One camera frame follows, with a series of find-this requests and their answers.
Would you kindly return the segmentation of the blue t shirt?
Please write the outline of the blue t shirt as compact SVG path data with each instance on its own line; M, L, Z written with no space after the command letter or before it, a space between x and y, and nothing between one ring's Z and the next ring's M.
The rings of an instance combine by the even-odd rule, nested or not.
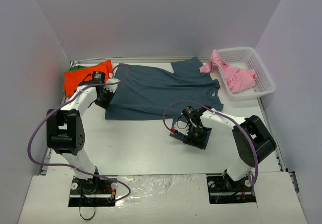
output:
M199 104L222 111L218 79L201 74L203 63L196 57L171 62L172 72L149 66L128 65L116 70L124 79L105 112L107 120L177 119L182 110Z

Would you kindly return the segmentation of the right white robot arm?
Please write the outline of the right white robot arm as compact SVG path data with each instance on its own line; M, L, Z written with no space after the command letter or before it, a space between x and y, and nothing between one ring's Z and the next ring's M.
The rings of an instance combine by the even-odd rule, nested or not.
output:
M219 130L234 138L239 157L224 171L223 184L228 190L241 185L241 179L255 170L251 184L254 184L258 165L276 149L276 143L262 120L252 115L248 118L223 114L215 109L187 106L182 111L187 120L184 128L184 143L205 149L207 137L212 130Z

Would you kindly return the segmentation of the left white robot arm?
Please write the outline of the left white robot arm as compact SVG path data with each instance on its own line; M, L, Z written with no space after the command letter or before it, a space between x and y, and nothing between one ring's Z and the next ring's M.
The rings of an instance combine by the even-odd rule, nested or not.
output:
M47 146L62 155L72 166L75 178L82 182L90 193L100 190L101 179L97 167L90 161L85 149L85 132L82 115L94 103L108 109L117 90L119 79L112 73L108 79L101 71L89 74L88 81L82 81L70 97L72 102L53 113L46 121Z

